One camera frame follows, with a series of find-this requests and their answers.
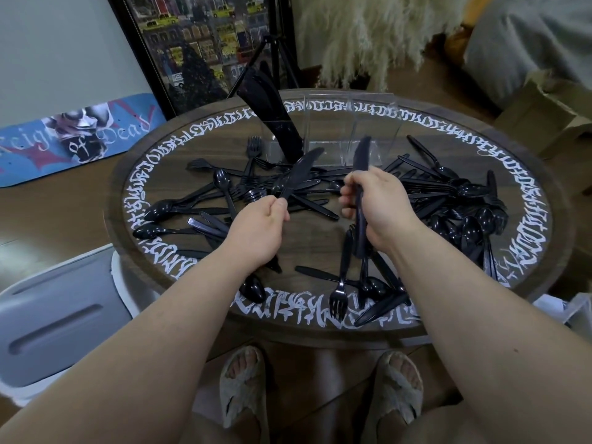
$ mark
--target round wooden table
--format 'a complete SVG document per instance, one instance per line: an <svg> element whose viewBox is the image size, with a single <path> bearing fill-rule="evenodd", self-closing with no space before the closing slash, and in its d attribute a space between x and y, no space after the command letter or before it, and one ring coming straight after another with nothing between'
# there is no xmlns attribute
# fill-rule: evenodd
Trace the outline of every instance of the round wooden table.
<svg viewBox="0 0 592 444"><path fill-rule="evenodd" d="M421 161L405 139L411 134L462 178L485 183L487 170L495 171L499 198L506 203L510 217L504 233L491 238L500 283L532 302L557 280L571 253L575 229L557 179L531 152L491 126L439 106L398 99L400 109L393 118L392 111L385 108L384 95L343 90L324 94L315 101L311 91L282 92L296 125L302 124L303 115L309 116L309 124L315 119L324 125L338 124L345 112L344 96L349 96L359 118L369 119L366 126L382 131L384 136L394 135L398 129L389 156L383 156L388 157L383 158L385 164L404 153ZM305 96L308 111L304 109ZM216 166L244 168L247 138L262 132L261 121L235 97L169 121L123 156L109 186L105 223L124 264L154 290L165 291L196 264L195 259L177 255L177 248L209 247L201 236L166 235L144 241L133 238L131 233L142 224L144 210L155 201L181 198L211 182L209 171L186 171L190 160L203 157ZM215 199L200 207L223 205L223 199ZM333 195L326 207L339 212L337 196ZM175 216L163 225L182 228L187 226L187 219ZM425 335L413 306L400 306L371 324L355 328L353 321L365 308L358 305L353 289L349 312L344 322L338 323L330 317L328 308L335 283L294 271L294 266L305 265L337 274L343 234L349 223L345 219L332 222L308 211L292 215L278 253L283 273L278 275L265 268L258 271L269 287L266 302L255 305L237 294L227 320L241 323L247 333L264 339L319 347L384 348L400 345L401 339ZM357 279L358 274L359 261L352 259L348 276Z"/></svg>

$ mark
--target right hand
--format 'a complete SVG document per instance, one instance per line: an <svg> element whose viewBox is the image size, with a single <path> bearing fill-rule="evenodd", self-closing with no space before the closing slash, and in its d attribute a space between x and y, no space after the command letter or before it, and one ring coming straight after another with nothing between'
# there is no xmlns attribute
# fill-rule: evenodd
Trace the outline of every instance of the right hand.
<svg viewBox="0 0 592 444"><path fill-rule="evenodd" d="M397 236L410 227L421 225L411 208L403 184L392 174L371 166L368 171L353 171L345 179L339 202L346 218L356 216L356 186L364 189L362 210L368 227L366 235L379 251L387 253Z"/></svg>

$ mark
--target hand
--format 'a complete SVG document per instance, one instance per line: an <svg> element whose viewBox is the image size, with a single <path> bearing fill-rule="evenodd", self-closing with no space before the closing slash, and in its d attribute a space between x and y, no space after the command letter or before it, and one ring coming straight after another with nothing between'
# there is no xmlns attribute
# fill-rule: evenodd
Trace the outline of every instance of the hand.
<svg viewBox="0 0 592 444"><path fill-rule="evenodd" d="M355 217L356 185L361 185L362 210L368 223L366 235L379 251L388 252L398 234L422 224L411 208L403 184L392 174L371 166L368 171L349 173L344 181L339 198L343 215Z"/></svg>
<svg viewBox="0 0 592 444"><path fill-rule="evenodd" d="M222 247L232 252L253 272L270 261L282 244L282 227L290 220L288 201L266 196L250 203L232 222Z"/></svg>

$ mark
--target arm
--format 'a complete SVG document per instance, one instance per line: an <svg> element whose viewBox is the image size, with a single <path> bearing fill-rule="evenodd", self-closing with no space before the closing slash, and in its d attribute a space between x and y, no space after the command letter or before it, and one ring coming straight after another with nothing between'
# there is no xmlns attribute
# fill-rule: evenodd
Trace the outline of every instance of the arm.
<svg viewBox="0 0 592 444"><path fill-rule="evenodd" d="M178 442L228 306L277 252L288 218L284 199L249 204L222 246L4 425L0 442Z"/></svg>
<svg viewBox="0 0 592 444"><path fill-rule="evenodd" d="M340 199L344 215L353 214L354 182L364 188L368 238L393 261L488 436L500 442L589 442L592 346L423 225L394 176L375 168L348 176Z"/></svg>

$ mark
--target foot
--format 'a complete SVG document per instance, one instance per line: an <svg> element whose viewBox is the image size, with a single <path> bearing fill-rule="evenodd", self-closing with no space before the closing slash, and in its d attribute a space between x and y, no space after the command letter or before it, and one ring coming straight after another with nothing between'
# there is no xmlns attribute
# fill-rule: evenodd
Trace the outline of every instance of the foot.
<svg viewBox="0 0 592 444"><path fill-rule="evenodd" d="M257 354L252 349L246 348L243 352L240 352L233 358L228 367L228 371L226 371L226 377L235 379L243 371L255 366L256 363ZM247 386L254 386L257 381L256 377L257 376L248 379L245 384ZM234 398L230 400L227 410L230 409L233 401ZM237 436L240 436L242 442L259 442L261 437L261 426L259 425L259 421L257 421L253 411L248 408L245 408L236 418L232 425L232 430Z"/></svg>
<svg viewBox="0 0 592 444"><path fill-rule="evenodd" d="M423 389L423 384L419 379L415 368L407 360L403 359L400 355L395 354L391 357L389 364L395 370L399 371L403 377L409 381L413 388ZM390 384L395 383L390 379L385 379L385 381ZM403 420L401 413L397 410L391 411L378 421L378 425L376 427L378 443L396 442L397 439L403 434L405 427L407 427L407 424Z"/></svg>

